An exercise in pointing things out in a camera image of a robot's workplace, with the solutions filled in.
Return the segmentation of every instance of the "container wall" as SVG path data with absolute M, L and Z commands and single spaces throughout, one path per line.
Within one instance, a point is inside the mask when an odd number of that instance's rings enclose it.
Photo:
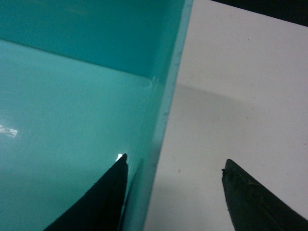
M 0 38 L 152 78 L 166 0 L 2 0 Z

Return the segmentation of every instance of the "turquoise plastic tray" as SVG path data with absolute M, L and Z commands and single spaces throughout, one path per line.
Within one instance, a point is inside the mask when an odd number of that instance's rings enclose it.
M 123 153 L 142 230 L 192 0 L 0 2 L 0 230 L 43 230 Z

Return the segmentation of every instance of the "white table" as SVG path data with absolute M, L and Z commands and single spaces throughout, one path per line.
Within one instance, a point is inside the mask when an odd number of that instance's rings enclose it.
M 308 27 L 195 0 L 144 230 L 234 230 L 227 158 L 308 218 Z

